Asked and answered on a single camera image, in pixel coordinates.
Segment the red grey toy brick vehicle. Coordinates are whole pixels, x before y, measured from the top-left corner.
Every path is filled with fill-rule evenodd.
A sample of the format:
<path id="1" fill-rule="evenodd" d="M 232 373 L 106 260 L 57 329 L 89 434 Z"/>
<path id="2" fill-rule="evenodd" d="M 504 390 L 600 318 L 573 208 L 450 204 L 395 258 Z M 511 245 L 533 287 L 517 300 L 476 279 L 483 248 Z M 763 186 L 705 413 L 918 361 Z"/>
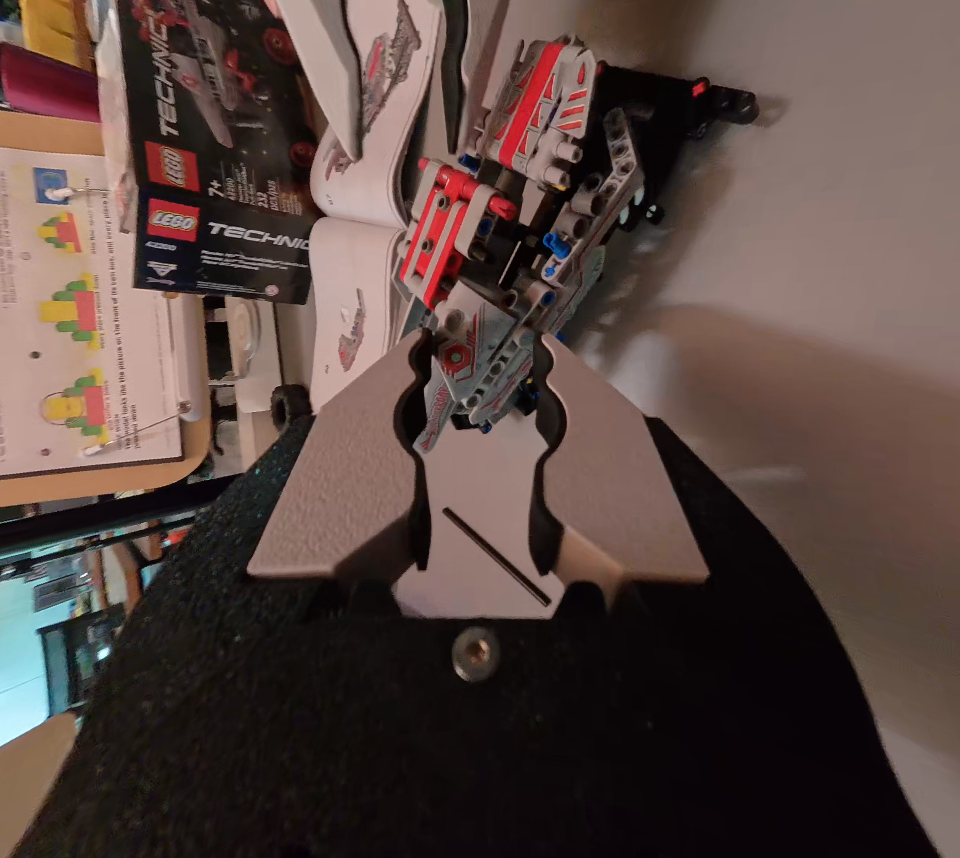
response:
<path id="1" fill-rule="evenodd" d="M 435 337 L 416 450 L 534 411 L 535 336 L 561 336 L 618 229 L 663 218 L 687 141 L 759 114 L 750 91 L 614 67 L 574 36 L 518 54 L 459 165 L 418 163 L 391 271 L 410 300 L 399 335 Z"/>

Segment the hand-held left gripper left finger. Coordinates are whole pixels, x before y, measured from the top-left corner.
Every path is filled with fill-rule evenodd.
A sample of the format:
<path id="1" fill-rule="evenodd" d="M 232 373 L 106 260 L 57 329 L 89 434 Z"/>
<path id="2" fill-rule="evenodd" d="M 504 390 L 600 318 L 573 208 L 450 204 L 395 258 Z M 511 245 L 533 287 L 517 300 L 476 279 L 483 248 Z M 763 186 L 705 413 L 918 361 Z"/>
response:
<path id="1" fill-rule="evenodd" d="M 424 458 L 432 332 L 412 332 L 315 416 L 248 575 L 396 583 L 425 571 L 431 512 Z"/>

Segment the black toy brick box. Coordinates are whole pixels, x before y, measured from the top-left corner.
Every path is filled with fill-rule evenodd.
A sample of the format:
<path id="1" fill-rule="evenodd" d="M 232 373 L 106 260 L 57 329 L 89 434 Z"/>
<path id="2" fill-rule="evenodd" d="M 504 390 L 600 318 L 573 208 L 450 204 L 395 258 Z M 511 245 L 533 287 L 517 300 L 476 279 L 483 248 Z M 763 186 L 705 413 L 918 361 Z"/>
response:
<path id="1" fill-rule="evenodd" d="M 115 0 L 139 289 L 304 304 L 317 134 L 264 0 Z"/>

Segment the open instruction booklet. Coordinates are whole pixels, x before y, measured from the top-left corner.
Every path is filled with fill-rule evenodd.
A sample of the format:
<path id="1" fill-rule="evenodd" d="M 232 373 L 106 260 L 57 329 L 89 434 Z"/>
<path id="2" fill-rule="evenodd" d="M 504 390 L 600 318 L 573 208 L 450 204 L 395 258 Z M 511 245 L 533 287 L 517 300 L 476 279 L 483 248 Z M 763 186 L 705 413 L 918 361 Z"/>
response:
<path id="1" fill-rule="evenodd" d="M 383 356 L 402 304 L 392 267 L 409 223 L 402 173 L 433 74 L 440 26 L 429 0 L 347 0 L 361 59 L 362 150 L 350 160 L 332 127 L 310 190 L 321 217 L 309 239 L 316 337 L 314 412 Z"/>

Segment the clear plastic bag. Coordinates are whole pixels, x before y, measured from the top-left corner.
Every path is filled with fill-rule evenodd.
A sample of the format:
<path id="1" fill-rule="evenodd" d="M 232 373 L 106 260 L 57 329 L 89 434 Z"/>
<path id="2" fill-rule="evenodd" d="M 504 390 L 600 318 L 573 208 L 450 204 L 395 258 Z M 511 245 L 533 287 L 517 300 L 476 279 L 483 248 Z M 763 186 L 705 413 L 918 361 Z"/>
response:
<path id="1" fill-rule="evenodd" d="M 106 188 L 119 213 L 136 208 L 138 180 L 131 140 L 130 113 L 119 21 L 109 8 L 94 47 Z"/>

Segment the white plastic tray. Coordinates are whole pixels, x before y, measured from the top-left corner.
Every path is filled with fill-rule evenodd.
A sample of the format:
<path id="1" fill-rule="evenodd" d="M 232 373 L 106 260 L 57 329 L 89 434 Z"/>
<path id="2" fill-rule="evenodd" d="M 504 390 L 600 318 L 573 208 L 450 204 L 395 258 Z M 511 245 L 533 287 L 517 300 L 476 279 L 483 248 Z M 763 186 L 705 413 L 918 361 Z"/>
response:
<path id="1" fill-rule="evenodd" d="M 247 470 L 277 440 L 274 391 L 307 388 L 316 310 L 305 304 L 205 298 L 213 477 Z"/>

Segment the printed sheet with coloured bricks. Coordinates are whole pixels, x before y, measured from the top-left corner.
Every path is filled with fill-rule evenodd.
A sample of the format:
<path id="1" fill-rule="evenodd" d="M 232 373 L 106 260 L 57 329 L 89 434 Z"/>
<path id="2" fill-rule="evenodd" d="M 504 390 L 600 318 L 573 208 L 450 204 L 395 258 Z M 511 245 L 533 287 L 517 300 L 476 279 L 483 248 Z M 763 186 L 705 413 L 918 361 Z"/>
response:
<path id="1" fill-rule="evenodd" d="M 1 474 L 184 456 L 169 301 L 134 287 L 102 156 L 2 148 Z"/>

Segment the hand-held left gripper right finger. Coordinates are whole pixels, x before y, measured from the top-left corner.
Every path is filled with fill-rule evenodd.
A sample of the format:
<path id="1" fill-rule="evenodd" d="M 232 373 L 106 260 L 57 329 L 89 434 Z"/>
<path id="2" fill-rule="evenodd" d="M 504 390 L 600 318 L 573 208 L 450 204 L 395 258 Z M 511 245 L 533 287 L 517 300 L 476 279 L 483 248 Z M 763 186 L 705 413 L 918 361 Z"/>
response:
<path id="1" fill-rule="evenodd" d="M 642 410 L 554 336 L 534 339 L 530 554 L 608 607 L 634 583 L 699 587 L 709 566 Z"/>

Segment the black toy tyre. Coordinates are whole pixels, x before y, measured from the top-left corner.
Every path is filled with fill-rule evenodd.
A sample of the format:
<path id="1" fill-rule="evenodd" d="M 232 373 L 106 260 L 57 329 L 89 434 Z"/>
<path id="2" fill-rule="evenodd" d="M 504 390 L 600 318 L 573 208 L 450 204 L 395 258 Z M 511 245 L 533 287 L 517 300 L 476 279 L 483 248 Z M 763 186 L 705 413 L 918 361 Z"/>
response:
<path id="1" fill-rule="evenodd" d="M 298 420 L 313 415 L 309 392 L 301 384 L 281 384 L 270 395 L 270 419 L 275 431 L 283 435 Z"/>

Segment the black axle rod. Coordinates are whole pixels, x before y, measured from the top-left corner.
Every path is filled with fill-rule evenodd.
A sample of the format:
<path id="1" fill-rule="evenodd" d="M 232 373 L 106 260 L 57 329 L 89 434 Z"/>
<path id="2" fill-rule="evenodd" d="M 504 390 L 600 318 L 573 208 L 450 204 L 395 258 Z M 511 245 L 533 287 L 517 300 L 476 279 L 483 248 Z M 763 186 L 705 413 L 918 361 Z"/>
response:
<path id="1" fill-rule="evenodd" d="M 552 599 L 546 594 L 546 592 L 544 592 L 535 582 L 528 578 L 525 573 L 523 573 L 498 549 L 484 539 L 462 518 L 462 516 L 456 514 L 452 509 L 450 509 L 450 507 L 442 508 L 441 513 L 481 552 L 483 552 L 490 560 L 492 560 L 515 583 L 522 587 L 542 607 L 547 608 L 552 604 Z"/>

